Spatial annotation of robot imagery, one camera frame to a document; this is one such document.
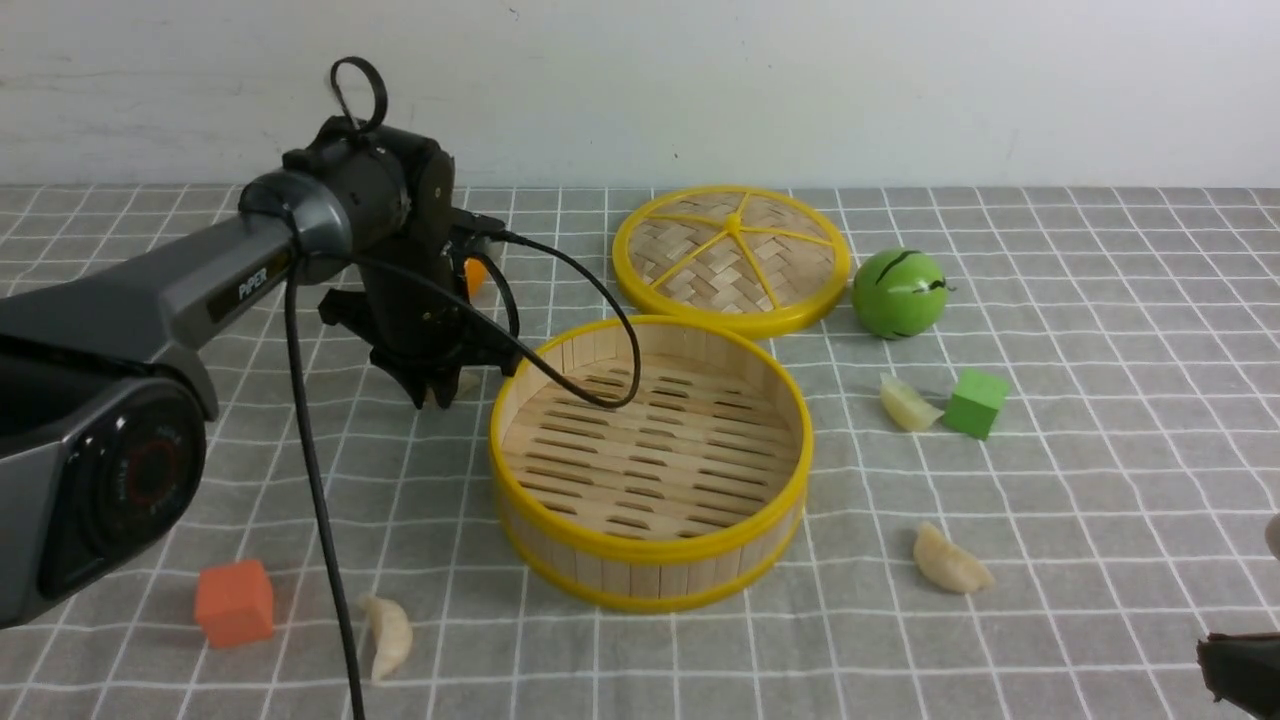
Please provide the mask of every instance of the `black strap loop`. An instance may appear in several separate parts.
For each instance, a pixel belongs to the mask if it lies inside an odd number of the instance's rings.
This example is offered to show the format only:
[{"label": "black strap loop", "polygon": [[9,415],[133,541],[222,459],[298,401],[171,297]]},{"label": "black strap loop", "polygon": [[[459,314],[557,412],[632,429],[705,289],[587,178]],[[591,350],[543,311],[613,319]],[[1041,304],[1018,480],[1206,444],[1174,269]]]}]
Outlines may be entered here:
[{"label": "black strap loop", "polygon": [[[364,124],[356,123],[355,115],[351,114],[351,108],[347,106],[347,99],[342,96],[342,88],[338,87],[338,68],[342,65],[356,67],[356,69],[365,74],[365,79],[369,81],[369,85],[374,91],[374,114],[365,120]],[[372,132],[381,127],[383,120],[387,119],[387,83],[383,82],[383,76],[378,72],[378,68],[375,68],[369,60],[351,55],[334,63],[333,67],[329,68],[329,90],[332,90],[334,96],[338,99],[338,105],[342,106],[342,114],[347,115],[347,122],[351,123],[351,129],[356,135]]]}]

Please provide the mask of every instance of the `orange object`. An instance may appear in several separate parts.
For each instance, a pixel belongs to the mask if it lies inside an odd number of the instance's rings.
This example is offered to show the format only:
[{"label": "orange object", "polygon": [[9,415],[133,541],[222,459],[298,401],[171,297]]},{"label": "orange object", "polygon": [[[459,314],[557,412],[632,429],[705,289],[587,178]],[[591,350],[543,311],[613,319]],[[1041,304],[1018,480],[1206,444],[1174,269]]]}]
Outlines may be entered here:
[{"label": "orange object", "polygon": [[476,291],[484,284],[484,279],[489,275],[489,273],[485,272],[484,265],[481,265],[475,258],[467,258],[463,269],[466,269],[467,273],[467,296],[474,299],[476,296]]},{"label": "orange object", "polygon": [[275,633],[275,592],[257,560],[241,560],[200,571],[196,623],[209,647],[223,650],[265,641]]}]

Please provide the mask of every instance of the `woven bamboo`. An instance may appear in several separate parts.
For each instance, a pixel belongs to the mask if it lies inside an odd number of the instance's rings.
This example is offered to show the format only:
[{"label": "woven bamboo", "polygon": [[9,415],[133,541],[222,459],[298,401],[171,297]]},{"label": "woven bamboo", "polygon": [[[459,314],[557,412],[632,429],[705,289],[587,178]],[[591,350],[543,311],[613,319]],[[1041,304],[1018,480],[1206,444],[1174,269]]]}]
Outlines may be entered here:
[{"label": "woven bamboo", "polygon": [[637,306],[735,316],[731,329],[748,337],[820,319],[851,266],[847,243],[822,214],[755,188],[659,197],[623,223],[614,246],[620,283]]},{"label": "woven bamboo", "polygon": [[[799,388],[758,346],[675,318],[632,320],[636,398],[605,410],[525,364],[494,405],[490,448],[508,537],[562,588],[621,610],[669,611],[746,587],[800,520],[812,432]],[[596,395],[631,382],[607,320],[543,357]]]}]

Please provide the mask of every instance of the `grey checkered tablecloth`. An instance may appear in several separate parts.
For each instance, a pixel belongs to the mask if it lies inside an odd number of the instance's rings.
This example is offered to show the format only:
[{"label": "grey checkered tablecloth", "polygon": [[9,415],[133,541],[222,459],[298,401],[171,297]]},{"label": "grey checkered tablecloth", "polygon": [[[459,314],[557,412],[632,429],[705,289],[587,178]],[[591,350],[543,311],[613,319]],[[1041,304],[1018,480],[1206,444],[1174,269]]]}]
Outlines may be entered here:
[{"label": "grey checkered tablecloth", "polygon": [[[237,190],[0,188],[0,295],[205,227]],[[654,192],[476,188],[457,202],[612,279],[612,231]],[[302,292],[348,593],[401,602],[416,632],[394,679],[367,689],[370,717],[1243,717],[1211,705],[1194,648],[1207,630],[1277,628],[1280,562],[1262,529],[1280,493],[1280,191],[794,195],[859,258],[915,247],[959,290],[913,340],[867,337],[845,304],[765,343],[817,428],[808,516],[749,592],[677,616],[600,612],[513,555],[485,455],[495,374],[448,411],[415,411],[358,340],[320,324],[324,288]],[[502,265],[529,338],[605,315],[564,266],[515,247]],[[0,717],[349,717],[280,299],[204,350],[224,407],[179,527],[0,633]],[[1012,382],[988,442],[887,423],[881,373],[945,397],[963,368]],[[986,560],[997,585],[960,597],[922,582],[910,560],[922,520]],[[270,571],[278,633],[209,651],[192,621],[196,574],[241,557]],[[367,676],[370,633],[355,618]]]}]

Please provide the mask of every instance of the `robotic arm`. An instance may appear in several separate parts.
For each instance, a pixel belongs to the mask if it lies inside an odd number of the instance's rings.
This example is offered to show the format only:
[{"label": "robotic arm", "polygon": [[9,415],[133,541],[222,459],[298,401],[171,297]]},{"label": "robotic arm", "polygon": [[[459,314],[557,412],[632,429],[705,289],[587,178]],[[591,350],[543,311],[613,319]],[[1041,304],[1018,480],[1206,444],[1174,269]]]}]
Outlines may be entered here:
[{"label": "robotic arm", "polygon": [[[337,90],[342,64],[374,85],[364,124]],[[346,115],[251,182],[236,217],[0,300],[0,628],[47,611],[178,521],[204,469],[205,421],[219,411],[198,351],[296,261],[297,281],[319,284],[347,259],[369,259],[364,292],[330,290],[320,316],[364,338],[417,407],[428,391],[448,406],[462,366],[515,372],[509,336],[376,266],[466,301],[463,261],[488,264],[485,237],[502,224],[452,208],[453,160],[438,142],[381,126],[387,95],[371,65],[339,60],[330,79]]]}]

